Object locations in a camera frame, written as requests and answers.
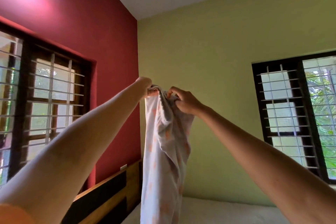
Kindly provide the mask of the person's left hand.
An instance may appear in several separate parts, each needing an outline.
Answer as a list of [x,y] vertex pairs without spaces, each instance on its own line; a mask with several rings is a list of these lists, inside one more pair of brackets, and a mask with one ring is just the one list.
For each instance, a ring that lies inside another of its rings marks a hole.
[[147,98],[147,88],[154,86],[152,80],[147,77],[139,77],[135,81],[136,86],[139,88],[141,99]]

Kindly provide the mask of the person's right hand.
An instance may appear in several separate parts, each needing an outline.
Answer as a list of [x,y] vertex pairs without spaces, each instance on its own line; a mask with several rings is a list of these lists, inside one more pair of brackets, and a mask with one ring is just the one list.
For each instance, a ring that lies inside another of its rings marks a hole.
[[182,90],[182,99],[173,99],[180,111],[197,117],[202,114],[204,105],[190,91]]

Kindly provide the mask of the white cloth with orange print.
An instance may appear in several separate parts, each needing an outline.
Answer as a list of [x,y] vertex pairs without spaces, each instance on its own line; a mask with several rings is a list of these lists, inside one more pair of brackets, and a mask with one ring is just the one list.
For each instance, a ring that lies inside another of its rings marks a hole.
[[179,224],[194,116],[179,110],[172,95],[153,85],[145,98],[140,224]]

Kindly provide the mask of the person's right forearm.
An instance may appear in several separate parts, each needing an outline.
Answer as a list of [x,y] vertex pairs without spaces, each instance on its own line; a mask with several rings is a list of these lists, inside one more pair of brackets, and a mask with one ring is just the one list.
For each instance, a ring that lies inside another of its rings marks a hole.
[[336,224],[336,191],[266,142],[201,105],[197,111],[290,224]]

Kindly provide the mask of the person's left forearm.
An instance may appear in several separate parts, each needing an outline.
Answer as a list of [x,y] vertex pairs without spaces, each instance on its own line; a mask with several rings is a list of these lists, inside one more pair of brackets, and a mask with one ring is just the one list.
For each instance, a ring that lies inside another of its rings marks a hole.
[[0,189],[0,204],[61,224],[96,162],[141,100],[135,82],[61,132]]

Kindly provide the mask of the wooden bed headboard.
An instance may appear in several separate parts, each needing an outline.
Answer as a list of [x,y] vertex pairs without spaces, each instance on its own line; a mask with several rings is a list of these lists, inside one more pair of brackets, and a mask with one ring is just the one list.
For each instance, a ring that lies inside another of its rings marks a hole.
[[61,224],[121,224],[141,201],[142,160],[79,194]]

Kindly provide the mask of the dark wooden barred window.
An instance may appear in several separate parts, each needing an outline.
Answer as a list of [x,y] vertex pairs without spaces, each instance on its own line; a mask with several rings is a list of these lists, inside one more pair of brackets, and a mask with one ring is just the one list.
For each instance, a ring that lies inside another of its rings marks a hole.
[[0,189],[90,110],[92,64],[0,22]]
[[336,50],[252,70],[264,141],[336,186]]

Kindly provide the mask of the white mattress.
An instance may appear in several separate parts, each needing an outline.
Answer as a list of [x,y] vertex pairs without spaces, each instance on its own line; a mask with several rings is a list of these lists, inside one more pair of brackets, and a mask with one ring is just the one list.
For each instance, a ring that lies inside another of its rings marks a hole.
[[278,208],[180,197],[177,204],[149,200],[122,224],[290,224]]

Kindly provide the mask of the orange sleeve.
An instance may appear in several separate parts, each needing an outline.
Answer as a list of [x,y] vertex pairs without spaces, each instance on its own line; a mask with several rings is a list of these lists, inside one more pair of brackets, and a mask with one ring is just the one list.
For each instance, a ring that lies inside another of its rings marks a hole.
[[20,207],[0,204],[0,224],[36,224],[36,222]]

